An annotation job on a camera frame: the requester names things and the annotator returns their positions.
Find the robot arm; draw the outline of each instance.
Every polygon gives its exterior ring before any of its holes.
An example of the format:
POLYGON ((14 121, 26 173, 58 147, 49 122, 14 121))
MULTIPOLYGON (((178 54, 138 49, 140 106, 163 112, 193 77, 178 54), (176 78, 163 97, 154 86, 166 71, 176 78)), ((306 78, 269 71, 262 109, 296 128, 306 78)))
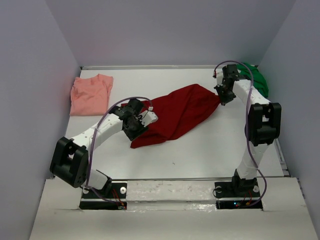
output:
MULTIPOLYGON (((140 113, 143 107, 144 104, 137 99, 130 100, 123 107, 115 106, 97 130, 94 149, 120 131, 124 131, 131 141, 147 131, 147 126, 156 122, 158 117, 151 108, 140 113)), ((90 148, 97 124, 71 139, 62 137, 56 144, 50 172, 74 188, 82 186, 87 181, 89 153, 94 150, 90 148)), ((109 176, 91 169, 86 185, 105 195, 111 189, 111 182, 109 176)))
MULTIPOLYGON (((251 87, 251 81, 247 76, 240 75, 237 65, 230 64, 222 68, 222 72, 215 75, 217 86, 215 89, 219 95, 221 105, 231 102, 236 96, 246 105, 251 87)), ((248 112, 248 140, 251 153, 257 166, 263 158, 265 151, 274 139, 279 137, 281 122, 281 106, 272 103, 263 97, 253 87, 250 96, 250 108, 248 112)), ((251 191, 257 185, 257 168, 245 148, 242 161, 235 170, 232 181, 229 184, 216 183, 216 186, 224 186, 217 191, 217 198, 238 197, 251 191)))

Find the dark red fabric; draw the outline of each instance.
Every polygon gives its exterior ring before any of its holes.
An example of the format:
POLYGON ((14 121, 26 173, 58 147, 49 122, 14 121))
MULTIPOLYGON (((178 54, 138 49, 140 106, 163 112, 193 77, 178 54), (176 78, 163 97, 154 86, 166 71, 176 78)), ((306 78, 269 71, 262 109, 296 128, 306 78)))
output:
POLYGON ((189 85, 152 100, 158 121, 131 143, 131 148, 175 140, 206 120, 218 107, 219 97, 199 84, 189 85))

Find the pink cloth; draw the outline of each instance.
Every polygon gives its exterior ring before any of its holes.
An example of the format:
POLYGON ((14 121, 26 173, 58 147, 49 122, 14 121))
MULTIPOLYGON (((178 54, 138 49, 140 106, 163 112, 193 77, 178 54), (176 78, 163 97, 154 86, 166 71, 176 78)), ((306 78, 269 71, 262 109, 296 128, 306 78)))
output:
POLYGON ((102 74, 87 79, 76 77, 70 93, 70 116, 105 114, 113 84, 112 76, 102 74))

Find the wall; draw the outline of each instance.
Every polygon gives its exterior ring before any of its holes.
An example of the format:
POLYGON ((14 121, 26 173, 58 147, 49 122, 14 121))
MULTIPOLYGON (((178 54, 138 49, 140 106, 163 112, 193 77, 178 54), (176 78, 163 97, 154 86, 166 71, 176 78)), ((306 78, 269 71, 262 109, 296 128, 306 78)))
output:
POLYGON ((282 105, 280 143, 320 236, 320 1, 297 0, 260 64, 282 105))
POLYGON ((81 66, 259 64, 295 0, 46 0, 81 66))
POLYGON ((78 64, 44 0, 0 1, 0 239, 27 240, 78 64))

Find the purple cable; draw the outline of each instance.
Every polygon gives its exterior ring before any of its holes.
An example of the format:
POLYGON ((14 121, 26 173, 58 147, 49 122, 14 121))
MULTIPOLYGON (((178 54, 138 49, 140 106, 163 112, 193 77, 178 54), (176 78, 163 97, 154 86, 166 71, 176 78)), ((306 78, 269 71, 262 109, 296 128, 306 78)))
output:
POLYGON ((96 136, 97 136, 97 132, 98 132, 98 128, 100 127, 100 125, 104 122, 106 116, 109 114, 109 112, 111 111, 111 109, 113 109, 115 106, 117 106, 118 104, 124 102, 124 101, 127 101, 127 100, 131 100, 131 99, 144 99, 144 100, 147 100, 150 102, 150 106, 152 107, 152 102, 149 98, 147 97, 143 97, 143 96, 132 96, 132 97, 127 97, 127 98, 124 98, 120 101, 117 101, 115 104, 113 104, 106 112, 105 114, 102 116, 102 118, 100 119, 100 121, 97 123, 96 125, 96 128, 94 129, 94 132, 93 132, 93 136, 92 136, 92 142, 91 142, 91 147, 90 147, 90 156, 89 156, 89 165, 88 165, 88 172, 87 172, 87 178, 86 178, 86 183, 85 183, 85 187, 88 188, 88 189, 91 189, 96 195, 97 197, 99 197, 100 199, 103 199, 105 200, 106 202, 112 202, 114 203, 113 201, 110 201, 110 200, 107 200, 105 199, 104 197, 100 196, 98 194, 98 192, 93 188, 93 187, 90 187, 88 186, 88 183, 89 183, 89 179, 90 179, 90 173, 91 173, 91 168, 92 168, 92 160, 93 160, 93 155, 94 155, 94 149, 95 149, 95 141, 96 141, 96 136))
POLYGON ((254 166, 256 167, 258 173, 261 175, 261 177, 263 178, 263 181, 264 181, 264 190, 260 196, 260 198, 258 200, 256 200, 255 202, 249 204, 249 205, 246 205, 244 206, 244 208, 248 208, 248 207, 251 207, 253 205, 256 205, 258 202, 261 201, 261 199, 264 197, 264 195, 266 194, 266 191, 267 191, 267 180, 266 180, 266 177, 262 174, 262 172, 259 170, 259 166, 254 158, 254 156, 252 155, 252 152, 251 152, 251 149, 250 149, 250 143, 249 143, 249 127, 248 127, 248 113, 249 113, 249 105, 250 105, 250 98, 251 98, 251 93, 252 93, 252 88, 254 86, 254 75, 252 74, 251 70, 245 65, 243 64, 242 62, 239 62, 239 61, 234 61, 234 60, 227 60, 227 61, 223 61, 223 62, 220 62, 215 68, 214 68, 214 77, 217 76, 217 73, 216 73, 216 70, 217 68, 221 65, 221 64, 225 64, 225 63, 236 63, 236 64, 240 64, 242 66, 244 66, 250 73, 250 79, 251 79, 251 85, 250 85, 250 90, 249 90, 249 93, 248 93, 248 98, 246 100, 246 105, 245 105, 245 139, 246 139, 246 147, 248 149, 248 152, 249 152, 249 155, 252 159, 252 162, 254 164, 254 166))

